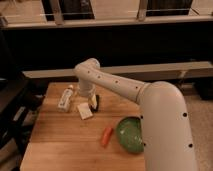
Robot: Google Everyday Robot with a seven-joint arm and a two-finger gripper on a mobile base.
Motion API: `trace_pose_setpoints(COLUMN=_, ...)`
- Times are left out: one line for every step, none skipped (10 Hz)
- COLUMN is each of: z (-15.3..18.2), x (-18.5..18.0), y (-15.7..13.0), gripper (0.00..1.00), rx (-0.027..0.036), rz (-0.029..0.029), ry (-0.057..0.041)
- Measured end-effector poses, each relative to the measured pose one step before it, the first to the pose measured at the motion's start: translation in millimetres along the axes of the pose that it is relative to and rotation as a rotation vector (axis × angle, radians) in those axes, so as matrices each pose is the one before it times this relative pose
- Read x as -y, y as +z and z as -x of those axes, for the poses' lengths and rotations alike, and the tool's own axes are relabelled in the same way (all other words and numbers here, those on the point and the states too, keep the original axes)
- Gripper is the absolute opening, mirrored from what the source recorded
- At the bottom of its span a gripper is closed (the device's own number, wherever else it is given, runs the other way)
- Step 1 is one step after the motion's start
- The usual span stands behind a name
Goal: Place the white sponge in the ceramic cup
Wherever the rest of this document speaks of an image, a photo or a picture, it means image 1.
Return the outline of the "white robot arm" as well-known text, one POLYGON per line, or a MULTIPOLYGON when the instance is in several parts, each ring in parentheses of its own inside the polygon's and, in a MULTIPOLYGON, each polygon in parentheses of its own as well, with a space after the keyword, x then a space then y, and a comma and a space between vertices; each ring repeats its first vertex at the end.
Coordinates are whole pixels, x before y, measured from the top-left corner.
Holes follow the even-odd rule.
POLYGON ((95 58, 77 64, 74 73, 84 97, 99 85, 139 105, 146 171, 198 171, 186 102, 176 86, 105 73, 95 58))

